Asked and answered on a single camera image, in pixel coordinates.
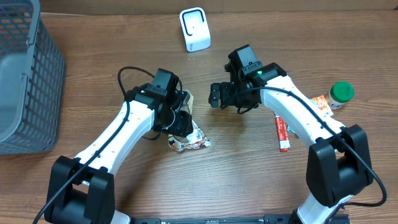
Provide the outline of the snack wrapper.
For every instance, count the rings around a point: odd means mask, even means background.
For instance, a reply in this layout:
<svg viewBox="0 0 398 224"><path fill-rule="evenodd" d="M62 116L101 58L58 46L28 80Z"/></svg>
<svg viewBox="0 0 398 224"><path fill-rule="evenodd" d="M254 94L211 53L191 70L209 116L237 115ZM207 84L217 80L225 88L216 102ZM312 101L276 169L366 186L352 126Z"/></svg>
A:
<svg viewBox="0 0 398 224"><path fill-rule="evenodd" d="M201 128L192 121L193 131L187 137L168 135L169 147L177 152L185 150L204 149L211 146L211 141L207 138Z"/></svg>

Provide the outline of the red snack bar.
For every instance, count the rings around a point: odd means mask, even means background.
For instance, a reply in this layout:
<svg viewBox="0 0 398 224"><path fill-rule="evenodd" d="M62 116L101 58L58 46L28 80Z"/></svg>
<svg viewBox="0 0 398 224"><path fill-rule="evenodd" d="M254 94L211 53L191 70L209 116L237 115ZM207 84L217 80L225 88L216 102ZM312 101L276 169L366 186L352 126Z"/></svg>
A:
<svg viewBox="0 0 398 224"><path fill-rule="evenodd" d="M290 149L290 141L287 132L287 125L278 114L275 113L274 116L280 152L288 152Z"/></svg>

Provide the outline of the orange tissue pack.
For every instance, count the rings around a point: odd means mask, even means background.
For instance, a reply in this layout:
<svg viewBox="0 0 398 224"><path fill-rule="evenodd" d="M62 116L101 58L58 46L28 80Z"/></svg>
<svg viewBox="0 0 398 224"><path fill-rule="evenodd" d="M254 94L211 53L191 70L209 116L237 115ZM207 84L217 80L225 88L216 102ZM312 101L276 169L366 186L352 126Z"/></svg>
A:
<svg viewBox="0 0 398 224"><path fill-rule="evenodd" d="M331 117L333 116L333 112L323 95L313 97L312 101L317 105L320 111L323 113L324 116Z"/></svg>

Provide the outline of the green lid jar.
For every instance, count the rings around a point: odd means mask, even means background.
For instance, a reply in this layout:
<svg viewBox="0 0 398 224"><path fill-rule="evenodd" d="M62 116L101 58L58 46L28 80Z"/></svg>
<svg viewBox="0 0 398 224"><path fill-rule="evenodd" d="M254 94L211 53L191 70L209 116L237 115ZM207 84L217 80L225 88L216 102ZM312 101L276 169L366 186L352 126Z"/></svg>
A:
<svg viewBox="0 0 398 224"><path fill-rule="evenodd" d="M337 82L327 94L327 102L332 110L340 109L354 97L354 88L348 82Z"/></svg>

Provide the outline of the beige brown snack pouch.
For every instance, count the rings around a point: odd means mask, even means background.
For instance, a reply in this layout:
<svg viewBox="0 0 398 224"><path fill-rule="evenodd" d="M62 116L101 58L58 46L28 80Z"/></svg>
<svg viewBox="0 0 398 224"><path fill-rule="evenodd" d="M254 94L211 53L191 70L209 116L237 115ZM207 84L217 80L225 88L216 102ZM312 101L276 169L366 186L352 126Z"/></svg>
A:
<svg viewBox="0 0 398 224"><path fill-rule="evenodd" d="M185 98L183 100L181 110L186 111L189 114L192 114L194 97L188 90L184 90L183 94L184 94Z"/></svg>

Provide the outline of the teal tissue pack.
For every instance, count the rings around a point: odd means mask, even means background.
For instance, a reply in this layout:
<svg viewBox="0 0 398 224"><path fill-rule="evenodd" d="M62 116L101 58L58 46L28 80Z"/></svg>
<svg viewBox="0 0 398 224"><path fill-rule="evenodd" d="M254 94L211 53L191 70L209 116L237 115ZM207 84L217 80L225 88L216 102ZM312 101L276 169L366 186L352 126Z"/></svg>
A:
<svg viewBox="0 0 398 224"><path fill-rule="evenodd" d="M296 134L296 132L288 125L287 131Z"/></svg>

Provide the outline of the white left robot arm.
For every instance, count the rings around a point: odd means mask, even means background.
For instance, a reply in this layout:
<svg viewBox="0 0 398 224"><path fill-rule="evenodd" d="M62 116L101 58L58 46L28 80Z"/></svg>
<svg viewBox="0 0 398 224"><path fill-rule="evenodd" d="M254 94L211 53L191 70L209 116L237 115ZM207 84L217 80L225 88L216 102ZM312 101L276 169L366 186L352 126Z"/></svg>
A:
<svg viewBox="0 0 398 224"><path fill-rule="evenodd" d="M60 156L52 166L41 217L49 223L131 224L116 210L114 177L138 140L147 132L186 137L192 116L182 109L189 93L174 73L158 69L151 83L123 90L124 103L102 134L74 158Z"/></svg>

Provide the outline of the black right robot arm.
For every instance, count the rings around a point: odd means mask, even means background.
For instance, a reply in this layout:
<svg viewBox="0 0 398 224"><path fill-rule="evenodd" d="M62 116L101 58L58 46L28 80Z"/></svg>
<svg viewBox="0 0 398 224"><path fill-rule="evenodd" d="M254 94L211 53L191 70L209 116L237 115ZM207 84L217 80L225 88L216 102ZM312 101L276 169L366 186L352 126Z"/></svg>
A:
<svg viewBox="0 0 398 224"><path fill-rule="evenodd" d="M209 95L212 107L235 106L238 113L259 105L279 115L308 148L306 183L310 195L290 215L266 215L266 222L345 223L337 211L352 196L371 185L368 138L364 130L322 114L301 93L287 72L276 63L263 65L250 45L228 55L224 66L229 82L213 83Z"/></svg>

